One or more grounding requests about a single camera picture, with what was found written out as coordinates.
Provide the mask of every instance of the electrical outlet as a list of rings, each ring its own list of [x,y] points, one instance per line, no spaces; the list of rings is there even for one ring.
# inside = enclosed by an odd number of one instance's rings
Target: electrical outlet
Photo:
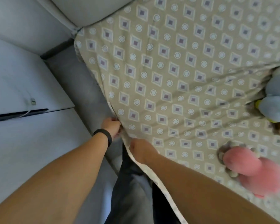
[[[31,98],[30,100],[31,100],[31,104],[32,104],[32,105],[36,105],[35,99]]]

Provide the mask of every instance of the hand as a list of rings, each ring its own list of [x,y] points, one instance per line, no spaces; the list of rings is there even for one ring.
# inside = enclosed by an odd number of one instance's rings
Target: hand
[[[132,139],[130,151],[135,160],[145,165],[148,165],[150,160],[154,159],[155,155],[159,155],[152,144],[145,139]]]
[[[116,137],[117,133],[120,132],[121,123],[116,118],[107,118],[103,121],[101,128],[108,131],[112,137],[112,140]]]

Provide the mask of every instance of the pink stuffed toy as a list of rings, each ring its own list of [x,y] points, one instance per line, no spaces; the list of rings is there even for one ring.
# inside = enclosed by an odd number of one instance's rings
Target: pink stuffed toy
[[[228,168],[231,177],[239,177],[243,187],[256,197],[264,198],[280,192],[280,166],[267,158],[259,158],[255,148],[234,146],[225,153],[219,153],[219,159]]]

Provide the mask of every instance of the mattress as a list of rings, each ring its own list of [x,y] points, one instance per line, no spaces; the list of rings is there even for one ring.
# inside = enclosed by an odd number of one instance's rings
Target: mattress
[[[121,121],[126,147],[147,139],[280,221],[280,194],[256,198],[217,158],[237,141],[280,164],[280,135],[247,105],[264,96],[269,69],[280,65],[280,0],[135,0],[83,28],[75,47]],[[156,174],[137,164],[187,223]]]

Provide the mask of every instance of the bed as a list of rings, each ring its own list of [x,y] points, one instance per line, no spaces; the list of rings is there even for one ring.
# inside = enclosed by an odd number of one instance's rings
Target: bed
[[[256,198],[217,158],[237,141],[280,164],[280,135],[249,105],[280,65],[280,0],[135,0],[80,29],[75,48],[127,147],[145,138],[280,221],[280,194]],[[138,165],[186,223],[155,173]]]

